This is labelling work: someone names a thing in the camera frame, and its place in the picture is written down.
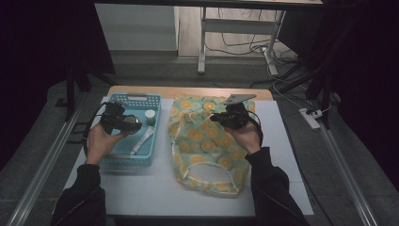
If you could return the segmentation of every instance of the blue plastic basket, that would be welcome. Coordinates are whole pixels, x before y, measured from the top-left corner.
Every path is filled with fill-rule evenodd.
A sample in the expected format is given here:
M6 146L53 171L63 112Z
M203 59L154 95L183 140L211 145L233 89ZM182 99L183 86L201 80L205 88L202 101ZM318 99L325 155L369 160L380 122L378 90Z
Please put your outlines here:
M148 167L152 164L153 148L156 140L156 132L161 113L161 95L158 93L126 93L117 92L110 96L110 102L123 103L125 112L123 115L134 115L142 122L141 129L133 135L120 140L102 161L103 170L127 170L131 167ZM138 150L136 154L131 154L132 148L146 133L149 125L144 113L147 110L155 111L154 132ZM120 130L113 130L112 134L118 134Z

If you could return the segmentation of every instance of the person's left hand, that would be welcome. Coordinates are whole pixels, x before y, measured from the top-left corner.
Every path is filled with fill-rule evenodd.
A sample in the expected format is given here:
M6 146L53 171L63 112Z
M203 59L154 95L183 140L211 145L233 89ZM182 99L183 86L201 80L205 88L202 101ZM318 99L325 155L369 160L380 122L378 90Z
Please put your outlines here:
M121 139L127 137L129 132L108 135L100 124L96 124L88 133L88 156L86 164L100 165L104 156L109 154L115 144Z

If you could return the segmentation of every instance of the white cabinet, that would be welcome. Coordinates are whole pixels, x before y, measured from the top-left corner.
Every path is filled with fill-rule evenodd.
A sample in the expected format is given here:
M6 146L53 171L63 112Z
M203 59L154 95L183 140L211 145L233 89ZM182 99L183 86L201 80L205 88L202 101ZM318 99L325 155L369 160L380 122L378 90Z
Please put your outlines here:
M178 50L178 7L95 6L109 50Z

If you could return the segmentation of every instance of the black curtain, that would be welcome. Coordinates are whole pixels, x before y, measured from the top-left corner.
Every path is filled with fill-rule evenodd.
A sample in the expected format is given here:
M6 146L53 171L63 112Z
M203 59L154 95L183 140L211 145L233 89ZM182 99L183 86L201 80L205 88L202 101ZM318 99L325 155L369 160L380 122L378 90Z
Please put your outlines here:
M399 7L370 1L334 65L339 113L399 190Z
M90 0L0 2L1 168L70 70L115 73Z

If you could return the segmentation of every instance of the wooden table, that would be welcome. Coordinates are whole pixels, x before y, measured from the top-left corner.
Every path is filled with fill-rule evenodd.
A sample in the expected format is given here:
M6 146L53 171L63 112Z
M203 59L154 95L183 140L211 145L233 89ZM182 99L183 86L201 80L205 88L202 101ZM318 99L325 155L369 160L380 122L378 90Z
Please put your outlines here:
M272 101L273 97L267 89L221 89L221 88L184 88L184 87L132 87L115 86L108 91L108 96L114 92L149 93L156 92L163 98L173 99L184 94L199 96L229 97L231 94L256 94L253 101Z

